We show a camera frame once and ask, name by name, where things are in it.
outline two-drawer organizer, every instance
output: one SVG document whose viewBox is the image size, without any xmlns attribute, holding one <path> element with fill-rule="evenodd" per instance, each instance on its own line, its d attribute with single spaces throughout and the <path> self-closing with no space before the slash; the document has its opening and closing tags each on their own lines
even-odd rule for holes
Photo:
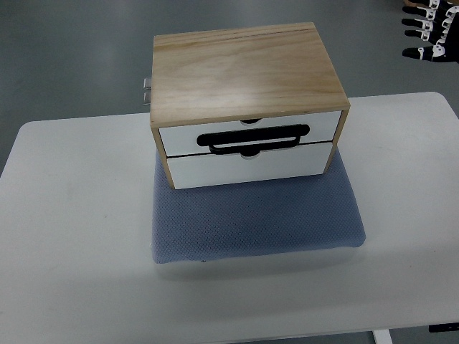
<svg viewBox="0 0 459 344">
<path fill-rule="evenodd" d="M 172 188 L 325 173 L 349 107 L 312 23 L 154 39 L 151 129 Z"/>
</svg>

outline drawer pull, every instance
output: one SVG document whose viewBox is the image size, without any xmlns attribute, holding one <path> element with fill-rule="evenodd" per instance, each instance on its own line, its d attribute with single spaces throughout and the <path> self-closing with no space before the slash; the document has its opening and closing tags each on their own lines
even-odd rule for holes
<svg viewBox="0 0 459 344">
<path fill-rule="evenodd" d="M 256 122 L 261 121 L 261 118 L 255 118 L 254 120 L 241 120 L 241 123 L 244 125 L 255 124 Z"/>
<path fill-rule="evenodd" d="M 307 135 L 309 131 L 310 128 L 307 124 L 227 131 L 223 133 L 202 134 L 198 136 L 197 144 L 200 146 L 208 145 L 210 152 L 217 155 L 239 153 L 242 156 L 256 156 L 260 151 L 295 147 L 300 143 L 301 137 Z M 266 143 L 252 143 L 248 145 L 234 145 L 230 147 L 217 147 L 217 145 L 250 143 L 283 138 L 292 139 Z"/>
</svg>

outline concrete floor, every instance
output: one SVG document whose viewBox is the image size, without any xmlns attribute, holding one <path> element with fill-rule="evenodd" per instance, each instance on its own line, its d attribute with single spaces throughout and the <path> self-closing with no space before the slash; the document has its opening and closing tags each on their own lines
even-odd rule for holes
<svg viewBox="0 0 459 344">
<path fill-rule="evenodd" d="M 402 57 L 402 0 L 0 0 L 0 173 L 33 120 L 147 112 L 153 36 L 314 22 L 349 97 L 435 91 L 459 113 L 456 63 Z M 459 343 L 427 327 L 391 331 L 395 344 Z M 373 343 L 371 333 L 259 343 Z"/>
</svg>

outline wooden lid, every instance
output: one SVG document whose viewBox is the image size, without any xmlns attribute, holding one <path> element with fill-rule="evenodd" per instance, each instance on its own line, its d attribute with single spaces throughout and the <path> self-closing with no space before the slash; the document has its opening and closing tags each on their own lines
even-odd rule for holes
<svg viewBox="0 0 459 344">
<path fill-rule="evenodd" d="M 152 128 L 346 109 L 312 23 L 154 38 Z"/>
</svg>

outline white drawer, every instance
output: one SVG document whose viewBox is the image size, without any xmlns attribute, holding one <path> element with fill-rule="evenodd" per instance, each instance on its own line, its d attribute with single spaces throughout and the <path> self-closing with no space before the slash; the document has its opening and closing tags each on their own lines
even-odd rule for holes
<svg viewBox="0 0 459 344">
<path fill-rule="evenodd" d="M 201 147 L 197 145 L 197 138 L 201 134 L 234 130 L 307 124 L 310 127 L 310 132 L 301 138 L 300 143 L 331 141 L 333 140 L 340 116 L 341 111 L 331 111 L 328 113 L 262 118 L 258 122 L 249 125 L 237 120 L 232 122 L 159 128 L 159 133 L 168 157 L 186 156 L 209 152 L 208 146 Z"/>
<path fill-rule="evenodd" d="M 331 148 L 332 143 L 326 142 L 265 150 L 251 158 L 206 154 L 168 158 L 167 163 L 175 188 L 194 188 L 320 174 Z"/>
</svg>

